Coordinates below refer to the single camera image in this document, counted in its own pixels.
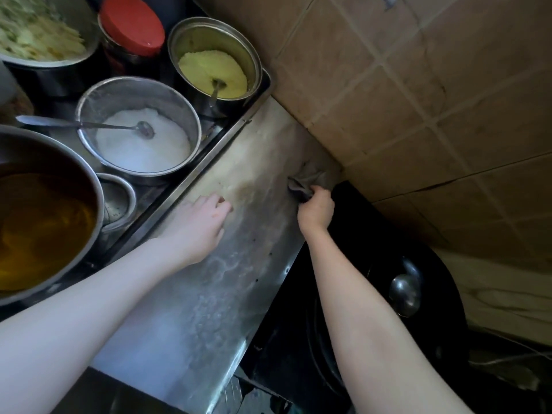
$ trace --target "kitchen wall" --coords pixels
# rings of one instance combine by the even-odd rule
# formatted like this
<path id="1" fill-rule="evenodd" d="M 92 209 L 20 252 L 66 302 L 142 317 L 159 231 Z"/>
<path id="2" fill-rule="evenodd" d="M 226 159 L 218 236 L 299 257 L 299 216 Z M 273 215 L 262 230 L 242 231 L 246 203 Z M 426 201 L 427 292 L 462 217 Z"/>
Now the kitchen wall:
<path id="1" fill-rule="evenodd" d="M 552 0 L 198 1 L 471 321 L 552 344 Z"/>

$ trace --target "white salt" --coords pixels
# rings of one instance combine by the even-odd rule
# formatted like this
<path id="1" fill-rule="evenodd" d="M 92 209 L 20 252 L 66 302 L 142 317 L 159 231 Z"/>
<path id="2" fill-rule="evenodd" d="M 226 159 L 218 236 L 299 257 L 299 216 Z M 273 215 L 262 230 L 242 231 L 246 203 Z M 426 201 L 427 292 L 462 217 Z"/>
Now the white salt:
<path id="1" fill-rule="evenodd" d="M 144 139 L 135 131 L 98 129 L 96 141 L 100 155 L 116 166 L 139 173 L 168 170 L 188 158 L 188 136 L 178 124 L 157 110 L 121 110 L 104 123 L 135 126 L 141 120 L 154 129 L 152 139 Z"/>

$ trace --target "gray rag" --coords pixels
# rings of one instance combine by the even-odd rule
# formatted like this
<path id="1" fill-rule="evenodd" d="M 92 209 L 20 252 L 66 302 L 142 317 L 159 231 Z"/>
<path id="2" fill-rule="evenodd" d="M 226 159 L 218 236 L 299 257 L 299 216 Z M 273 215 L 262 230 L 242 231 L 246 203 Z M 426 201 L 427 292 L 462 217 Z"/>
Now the gray rag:
<path id="1" fill-rule="evenodd" d="M 287 187 L 301 203 L 307 202 L 314 195 L 312 185 L 326 187 L 326 173 L 317 171 L 313 166 L 304 165 L 299 173 L 287 177 Z"/>

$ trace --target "hand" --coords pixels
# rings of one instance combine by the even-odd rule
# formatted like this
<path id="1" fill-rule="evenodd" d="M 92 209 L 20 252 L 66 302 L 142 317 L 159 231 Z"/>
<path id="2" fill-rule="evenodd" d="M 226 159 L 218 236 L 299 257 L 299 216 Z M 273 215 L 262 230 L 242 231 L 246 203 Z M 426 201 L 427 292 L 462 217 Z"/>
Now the hand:
<path id="1" fill-rule="evenodd" d="M 313 232 L 325 231 L 334 214 L 334 201 L 329 190 L 320 186 L 311 186 L 314 196 L 307 203 L 299 205 L 297 219 L 305 238 Z"/>
<path id="2" fill-rule="evenodd" d="M 230 202 L 213 193 L 199 196 L 193 203 L 183 200 L 158 238 L 164 242 L 175 269 L 199 263 L 213 251 L 224 235 L 223 223 L 232 211 Z"/>

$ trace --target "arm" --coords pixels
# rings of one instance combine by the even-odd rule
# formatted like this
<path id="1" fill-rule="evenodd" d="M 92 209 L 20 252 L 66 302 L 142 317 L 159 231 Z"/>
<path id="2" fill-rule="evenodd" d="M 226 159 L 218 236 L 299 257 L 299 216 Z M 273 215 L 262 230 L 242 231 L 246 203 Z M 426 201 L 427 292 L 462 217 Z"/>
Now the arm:
<path id="1" fill-rule="evenodd" d="M 471 411 L 441 379 L 406 327 L 329 236 L 330 193 L 299 208 L 332 348 L 359 414 L 467 414 Z"/>
<path id="2" fill-rule="evenodd" d="M 182 202 L 158 238 L 93 276 L 0 323 L 0 406 L 47 414 L 125 316 L 159 281 L 204 259 L 231 211 L 220 197 Z"/>

